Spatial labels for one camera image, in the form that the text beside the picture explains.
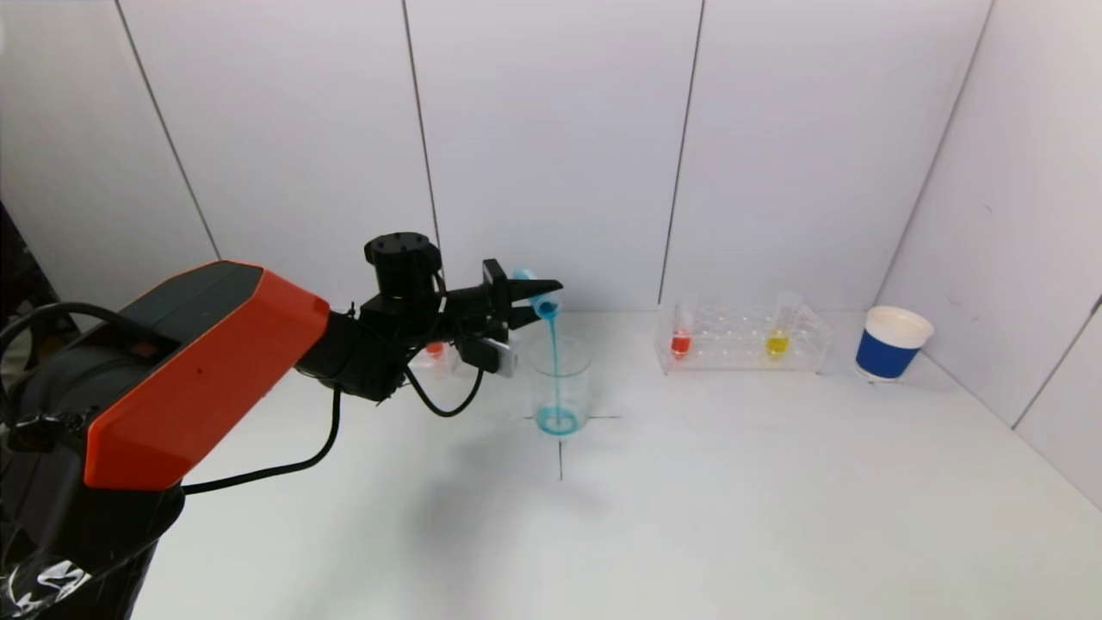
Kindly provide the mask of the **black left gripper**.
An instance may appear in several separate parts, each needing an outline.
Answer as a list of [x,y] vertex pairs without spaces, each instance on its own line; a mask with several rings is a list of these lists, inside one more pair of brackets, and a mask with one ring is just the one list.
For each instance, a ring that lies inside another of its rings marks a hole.
[[480,285],[451,289],[446,293],[446,334],[451,342],[472,338],[508,342],[509,330],[520,330],[541,320],[534,307],[512,307],[512,302],[537,303],[563,289],[555,279],[509,279],[493,258],[480,263]]

